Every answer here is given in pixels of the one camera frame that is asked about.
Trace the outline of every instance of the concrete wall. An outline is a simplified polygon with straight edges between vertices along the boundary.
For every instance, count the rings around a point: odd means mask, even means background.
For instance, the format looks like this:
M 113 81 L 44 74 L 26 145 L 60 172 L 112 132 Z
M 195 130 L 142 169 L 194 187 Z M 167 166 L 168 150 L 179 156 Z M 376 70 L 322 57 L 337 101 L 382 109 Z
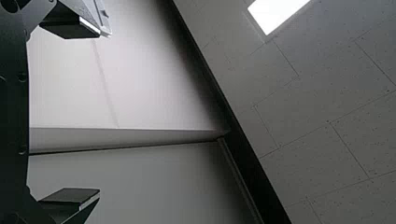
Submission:
M 35 136 L 35 128 L 219 135 L 224 125 L 218 108 L 167 13 L 169 5 L 161 0 L 105 4 L 114 32 L 109 39 L 63 40 L 40 28 L 33 32 L 28 42 L 32 139 L 43 138 Z
M 100 189 L 88 223 L 255 223 L 217 143 L 31 157 L 28 184 Z
M 268 39 L 244 0 L 176 0 L 293 223 L 396 221 L 396 3 L 321 0 Z

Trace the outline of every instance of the concrete panel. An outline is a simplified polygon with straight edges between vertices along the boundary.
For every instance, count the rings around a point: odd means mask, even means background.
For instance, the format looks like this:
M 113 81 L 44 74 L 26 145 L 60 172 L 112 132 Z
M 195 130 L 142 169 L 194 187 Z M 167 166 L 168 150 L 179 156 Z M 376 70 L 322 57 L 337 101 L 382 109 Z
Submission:
M 396 82 L 396 17 L 363 35 L 357 42 L 385 74 Z
M 235 72 L 216 38 L 209 42 L 202 53 L 218 83 L 221 83 L 224 78 L 228 78 L 230 73 Z
M 262 46 L 263 41 L 243 11 L 233 14 L 216 31 L 216 38 L 233 66 Z
M 321 224 L 307 201 L 297 203 L 285 209 L 293 224 Z
M 260 158 L 277 149 L 274 139 L 268 133 L 254 108 L 243 112 L 237 118 L 257 157 Z
M 331 126 L 261 158 L 261 163 L 285 206 L 367 178 Z
M 276 45 L 268 43 L 247 57 L 221 84 L 234 109 L 241 110 L 262 101 L 295 77 Z
M 396 223 L 396 174 L 340 189 L 314 199 L 313 206 L 326 224 Z
M 303 76 L 351 40 L 396 13 L 392 0 L 322 0 L 277 34 L 291 64 Z
M 293 81 L 258 104 L 279 145 L 285 145 L 395 89 L 356 46 L 318 64 L 310 77 Z
M 369 176 L 396 170 L 396 93 L 333 125 Z

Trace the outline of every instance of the black metal frame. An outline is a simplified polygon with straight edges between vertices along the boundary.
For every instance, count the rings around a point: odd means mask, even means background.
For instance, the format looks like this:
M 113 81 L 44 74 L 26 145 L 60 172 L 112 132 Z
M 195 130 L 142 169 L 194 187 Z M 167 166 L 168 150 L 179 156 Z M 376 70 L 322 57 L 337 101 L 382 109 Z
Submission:
M 56 207 L 44 208 L 48 201 L 36 201 L 26 187 L 29 157 L 26 42 L 57 3 L 57 0 L 21 0 L 19 5 L 17 0 L 0 0 L 0 222 L 3 224 L 82 224 L 99 202 L 97 189 L 63 189 L 51 195 L 51 198 L 63 196 L 51 201 Z M 81 201 L 64 203 L 76 195 Z
M 187 24 L 184 22 L 174 1 L 171 2 L 171 12 L 177 17 L 178 26 L 190 45 L 191 54 L 195 61 L 203 69 L 203 75 L 214 94 L 219 107 L 225 116 L 230 132 L 224 136 L 227 148 L 233 157 L 234 163 L 241 174 L 252 201 L 266 224 L 290 224 L 290 219 L 278 199 L 270 180 L 265 174 L 259 159 L 253 151 L 245 133 L 243 132 L 235 114 L 233 113 L 227 99 L 216 81 L 207 64 L 204 55 L 196 44 Z

